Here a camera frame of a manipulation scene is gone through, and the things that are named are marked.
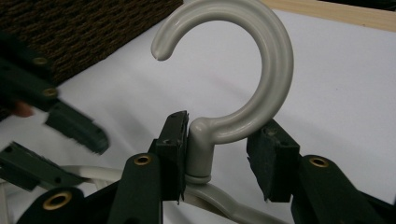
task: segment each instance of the white surface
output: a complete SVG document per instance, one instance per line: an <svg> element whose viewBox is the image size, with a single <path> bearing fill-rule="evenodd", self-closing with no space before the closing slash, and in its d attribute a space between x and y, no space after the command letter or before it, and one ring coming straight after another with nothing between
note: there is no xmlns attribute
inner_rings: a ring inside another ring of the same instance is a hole
<svg viewBox="0 0 396 224"><path fill-rule="evenodd" d="M290 94L276 120L301 153L327 157L360 190L395 199L396 33L277 11L294 48ZM159 136L166 117L188 110L191 120L241 107L257 87L261 62L253 39L227 22L190 31L172 58L159 63L150 45L159 26L60 88L62 98L106 129L111 148L101 157L43 126L45 114L0 123L0 146L17 141L61 165L122 168ZM245 141L217 146L211 183L238 202L292 223L290 205L265 203L250 171ZM16 218L27 207L12 194ZM165 206L165 223L228 223L184 203Z"/></svg>

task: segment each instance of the white plastic hook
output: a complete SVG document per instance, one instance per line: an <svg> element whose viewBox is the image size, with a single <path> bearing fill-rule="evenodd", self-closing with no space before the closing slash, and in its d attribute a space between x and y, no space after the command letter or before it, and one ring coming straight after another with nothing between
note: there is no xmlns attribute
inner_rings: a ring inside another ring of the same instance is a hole
<svg viewBox="0 0 396 224"><path fill-rule="evenodd" d="M191 123L186 180L196 184L211 178L215 145L248 137L276 114L288 95L293 70L286 29L273 11L257 0L197 0L183 5L154 37L154 58L168 59L184 34L207 21L230 21L248 31L262 56L262 76L251 99L236 112L221 118L198 118Z"/></svg>

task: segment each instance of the woven rattan surface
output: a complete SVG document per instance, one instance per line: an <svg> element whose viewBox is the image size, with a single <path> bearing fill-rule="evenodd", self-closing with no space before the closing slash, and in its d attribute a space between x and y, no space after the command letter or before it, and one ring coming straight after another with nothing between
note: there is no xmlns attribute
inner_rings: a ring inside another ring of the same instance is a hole
<svg viewBox="0 0 396 224"><path fill-rule="evenodd" d="M53 60L60 84L156 24L182 0L2 0L0 30ZM0 111L0 120L6 115Z"/></svg>

